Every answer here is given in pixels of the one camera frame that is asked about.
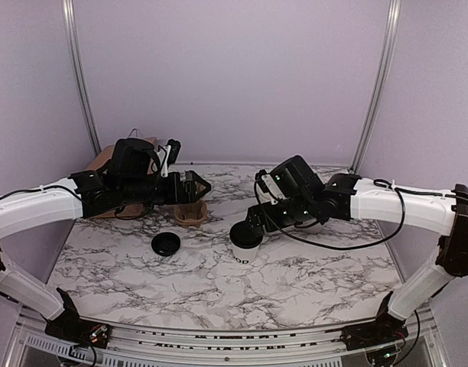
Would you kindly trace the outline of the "white paper coffee cup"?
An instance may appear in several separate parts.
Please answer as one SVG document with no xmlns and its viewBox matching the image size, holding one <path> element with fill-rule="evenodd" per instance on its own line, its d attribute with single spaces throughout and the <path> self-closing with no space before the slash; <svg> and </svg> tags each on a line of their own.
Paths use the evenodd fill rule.
<svg viewBox="0 0 468 367">
<path fill-rule="evenodd" d="M 261 246 L 257 245 L 250 248 L 243 248 L 237 245 L 232 246 L 232 253 L 235 260 L 241 265 L 250 265 L 256 259 L 258 250 Z"/>
</svg>

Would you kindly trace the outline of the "black plastic cup lid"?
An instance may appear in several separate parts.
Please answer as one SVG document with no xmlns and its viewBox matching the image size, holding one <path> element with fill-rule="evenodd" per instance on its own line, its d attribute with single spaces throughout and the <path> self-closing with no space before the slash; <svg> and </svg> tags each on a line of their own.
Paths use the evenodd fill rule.
<svg viewBox="0 0 468 367">
<path fill-rule="evenodd" d="M 257 235 L 246 222 L 236 223 L 229 231 L 231 243 L 238 248 L 256 248 L 262 243 L 263 235 Z"/>
</svg>

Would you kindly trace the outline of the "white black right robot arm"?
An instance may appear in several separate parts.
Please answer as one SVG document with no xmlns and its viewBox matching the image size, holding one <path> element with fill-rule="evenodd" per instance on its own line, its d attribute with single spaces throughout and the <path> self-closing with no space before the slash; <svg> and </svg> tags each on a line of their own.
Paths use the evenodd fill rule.
<svg viewBox="0 0 468 367">
<path fill-rule="evenodd" d="M 271 171 L 255 175 L 256 205 L 245 224 L 255 239 L 267 232 L 285 233 L 310 219 L 325 223 L 376 220 L 423 229 L 437 235 L 430 257 L 397 290 L 381 302 L 375 319 L 349 326 L 346 341 L 372 339 L 383 343 L 397 334 L 405 321 L 455 278 L 468 276 L 468 188 L 428 190 L 398 186 L 384 179 L 357 174 L 334 174 L 323 182 L 299 155 Z"/>
</svg>

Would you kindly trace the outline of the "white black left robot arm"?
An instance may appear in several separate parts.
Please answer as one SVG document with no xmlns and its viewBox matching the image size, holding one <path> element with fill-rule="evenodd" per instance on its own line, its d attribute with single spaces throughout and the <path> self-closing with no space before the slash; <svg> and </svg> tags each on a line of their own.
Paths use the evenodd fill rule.
<svg viewBox="0 0 468 367">
<path fill-rule="evenodd" d="M 0 196 L 0 241 L 54 222 L 88 219 L 130 206 L 193 204 L 211 190 L 195 171 L 171 171 L 180 142 L 156 146 L 148 139 L 121 138 L 88 170 L 56 182 Z M 0 246 L 0 294 L 37 311 L 47 333 L 78 340 L 95 325 L 83 320 L 70 295 L 51 288 L 15 264 Z"/>
</svg>

